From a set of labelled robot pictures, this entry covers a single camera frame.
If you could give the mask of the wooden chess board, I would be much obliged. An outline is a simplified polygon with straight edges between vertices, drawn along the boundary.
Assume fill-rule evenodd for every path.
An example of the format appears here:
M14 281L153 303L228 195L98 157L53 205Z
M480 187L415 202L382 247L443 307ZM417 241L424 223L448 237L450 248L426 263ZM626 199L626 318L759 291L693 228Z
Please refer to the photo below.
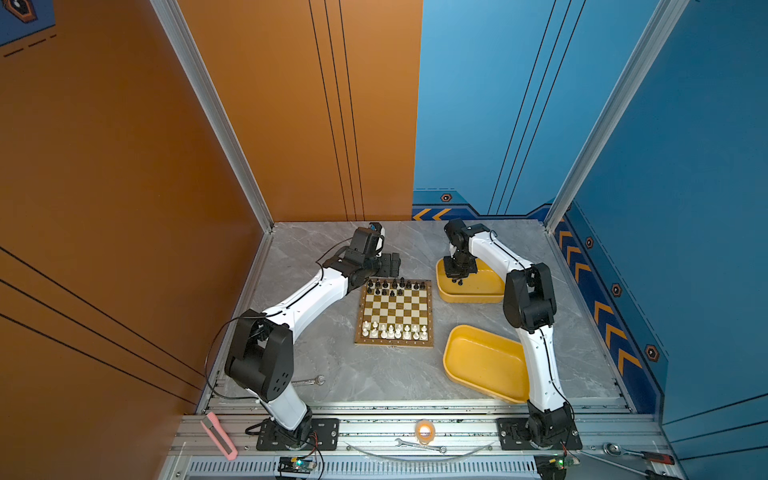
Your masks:
M434 346L432 282L373 277L361 290L354 343Z

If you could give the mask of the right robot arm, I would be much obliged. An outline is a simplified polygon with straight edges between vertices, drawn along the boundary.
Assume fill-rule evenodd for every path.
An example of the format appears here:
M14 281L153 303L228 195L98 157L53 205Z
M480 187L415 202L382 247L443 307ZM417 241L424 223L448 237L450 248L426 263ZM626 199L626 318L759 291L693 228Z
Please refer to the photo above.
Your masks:
M450 244L450 254L444 258L448 279L459 283L476 274L481 260L504 281L503 312L517 331L528 373L526 427L532 443L542 449L582 448L575 412L563 393L555 358L557 303L549 266L513 252L483 224L468 226L454 219L444 231Z

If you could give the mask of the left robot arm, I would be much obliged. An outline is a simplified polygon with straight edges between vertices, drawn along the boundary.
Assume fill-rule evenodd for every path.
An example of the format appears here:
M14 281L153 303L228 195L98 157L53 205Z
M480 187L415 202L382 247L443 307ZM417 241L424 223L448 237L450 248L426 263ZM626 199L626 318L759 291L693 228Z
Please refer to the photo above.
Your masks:
M275 430L295 445L309 438L312 411L292 385L294 341L328 307L392 263L382 253L385 238L379 222L357 228L308 283L265 311L249 309L236 321L225 373L258 399Z

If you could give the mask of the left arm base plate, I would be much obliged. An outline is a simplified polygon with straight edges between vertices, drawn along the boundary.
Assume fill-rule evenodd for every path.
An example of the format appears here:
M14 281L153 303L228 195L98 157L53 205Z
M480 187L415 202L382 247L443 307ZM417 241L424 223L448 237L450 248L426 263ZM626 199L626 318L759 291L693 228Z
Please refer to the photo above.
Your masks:
M315 448L321 452L335 451L339 439L339 420L337 418L313 418L304 432L299 429L290 432L267 419L258 428L256 450L265 452L300 451L309 452Z

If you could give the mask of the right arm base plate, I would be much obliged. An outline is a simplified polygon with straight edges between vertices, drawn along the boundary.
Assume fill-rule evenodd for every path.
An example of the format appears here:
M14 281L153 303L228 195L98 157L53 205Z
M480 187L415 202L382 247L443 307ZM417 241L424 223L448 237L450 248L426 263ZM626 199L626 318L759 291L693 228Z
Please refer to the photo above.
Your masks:
M581 450L583 443L579 432L566 427L548 430L532 418L500 418L496 420L501 448L511 450Z

